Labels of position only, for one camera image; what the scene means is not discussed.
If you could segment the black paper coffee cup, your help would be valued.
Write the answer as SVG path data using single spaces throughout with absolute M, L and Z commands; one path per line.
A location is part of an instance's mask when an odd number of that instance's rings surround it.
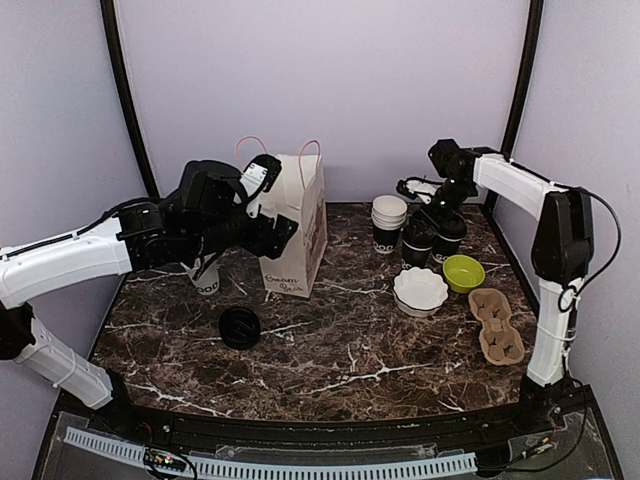
M 402 266 L 424 268 L 434 246 L 436 233 L 432 228 L 407 225 L 402 232 Z
M 442 264 L 450 256 L 455 255 L 466 234 L 467 227 L 461 216 L 455 215 L 444 222 L 438 229 L 431 251 L 434 261 Z

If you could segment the stack of paper coffee cups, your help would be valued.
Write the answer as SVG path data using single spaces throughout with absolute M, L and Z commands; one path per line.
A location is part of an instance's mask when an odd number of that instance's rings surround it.
M 390 254 L 398 241 L 407 216 L 407 203 L 393 195 L 377 197 L 372 204 L 374 250 Z

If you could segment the stack of black cup lids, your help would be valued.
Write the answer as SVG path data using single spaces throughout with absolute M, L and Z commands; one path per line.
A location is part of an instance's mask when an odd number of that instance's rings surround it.
M 218 330 L 221 340 L 227 347 L 244 351 L 253 348 L 259 342 L 261 324 L 253 310 L 233 306 L 221 314 Z

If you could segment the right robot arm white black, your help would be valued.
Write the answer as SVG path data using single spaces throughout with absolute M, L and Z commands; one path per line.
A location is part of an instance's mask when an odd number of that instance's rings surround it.
M 453 139 L 441 139 L 427 157 L 440 182 L 408 177 L 396 187 L 421 203 L 409 220 L 410 238 L 429 242 L 479 189 L 496 193 L 536 220 L 531 263 L 540 291 L 539 313 L 526 376 L 542 388 L 560 382 L 568 373 L 580 296 L 595 278 L 589 265 L 595 252 L 592 203 L 597 195 L 548 180 L 489 147 L 462 148 Z

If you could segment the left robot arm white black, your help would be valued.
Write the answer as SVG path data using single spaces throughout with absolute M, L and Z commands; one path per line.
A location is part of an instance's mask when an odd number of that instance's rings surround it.
M 262 211 L 282 171 L 280 160 L 256 156 L 244 170 L 217 160 L 192 160 L 168 196 L 138 197 L 96 221 L 56 237 L 1 251 L 1 357 L 38 373 L 86 407 L 101 411 L 120 436 L 141 427 L 119 376 L 96 366 L 54 336 L 31 301 L 108 276 L 184 266 L 200 285 L 216 260 L 239 246 L 256 257 L 279 258 L 296 221 Z

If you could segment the white paper gift bag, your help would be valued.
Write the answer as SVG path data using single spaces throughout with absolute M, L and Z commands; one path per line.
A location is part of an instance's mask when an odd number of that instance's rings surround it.
M 322 153 L 305 151 L 319 142 L 310 140 L 295 155 L 277 154 L 282 170 L 270 191 L 260 196 L 261 212 L 293 220 L 297 228 L 275 260 L 260 259 L 266 290 L 308 298 L 328 243 L 326 191 Z

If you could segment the green bowl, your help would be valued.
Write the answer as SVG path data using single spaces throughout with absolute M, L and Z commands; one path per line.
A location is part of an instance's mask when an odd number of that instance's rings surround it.
M 442 265 L 446 282 L 452 291 L 466 294 L 480 287 L 486 278 L 484 267 L 466 255 L 452 255 Z

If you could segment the white paper cup with straws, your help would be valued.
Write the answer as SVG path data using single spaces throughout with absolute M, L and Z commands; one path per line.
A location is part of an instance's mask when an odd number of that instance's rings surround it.
M 216 261 L 212 255 L 198 258 L 192 266 L 181 263 L 197 292 L 203 296 L 215 294 L 220 286 L 220 277 Z

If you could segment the white scalloped dish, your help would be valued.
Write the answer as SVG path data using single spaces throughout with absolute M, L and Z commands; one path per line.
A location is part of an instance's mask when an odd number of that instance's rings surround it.
M 434 315 L 448 299 L 448 285 L 431 269 L 412 267 L 393 280 L 392 292 L 397 307 L 405 314 L 426 318 Z

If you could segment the brown cardboard cup carrier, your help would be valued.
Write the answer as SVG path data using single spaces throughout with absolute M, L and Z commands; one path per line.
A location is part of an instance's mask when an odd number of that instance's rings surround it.
M 525 349 L 519 332 L 511 326 L 512 311 L 499 290 L 477 288 L 468 295 L 472 315 L 481 323 L 479 342 L 492 365 L 510 366 L 523 361 Z

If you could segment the right black frame post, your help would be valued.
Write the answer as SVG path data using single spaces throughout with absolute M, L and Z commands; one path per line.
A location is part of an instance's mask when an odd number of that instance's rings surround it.
M 529 85 L 531 81 L 535 55 L 537 51 L 539 33 L 544 9 L 543 0 L 530 0 L 528 17 L 518 75 L 514 88 L 511 107 L 500 147 L 500 151 L 511 156 L 514 150 L 517 134 L 521 124 Z

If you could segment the black frame post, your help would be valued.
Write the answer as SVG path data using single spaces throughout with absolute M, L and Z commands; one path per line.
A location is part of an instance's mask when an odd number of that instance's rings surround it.
M 544 9 L 543 0 L 530 0 L 528 17 L 518 75 L 514 88 L 511 107 L 500 147 L 500 151 L 511 156 L 514 150 L 517 134 L 521 124 L 529 85 L 531 81 L 535 55 L 537 51 L 539 33 Z
M 111 69 L 137 169 L 146 194 L 150 197 L 157 197 L 159 189 L 152 172 L 129 84 L 116 14 L 116 4 L 113 0 L 100 0 L 99 3 Z

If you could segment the left black frame post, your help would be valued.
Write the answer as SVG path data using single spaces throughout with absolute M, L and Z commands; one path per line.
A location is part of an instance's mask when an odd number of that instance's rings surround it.
M 99 3 L 111 69 L 137 169 L 146 194 L 150 197 L 157 197 L 159 189 L 152 172 L 129 84 L 116 14 L 116 4 L 113 0 L 100 0 Z

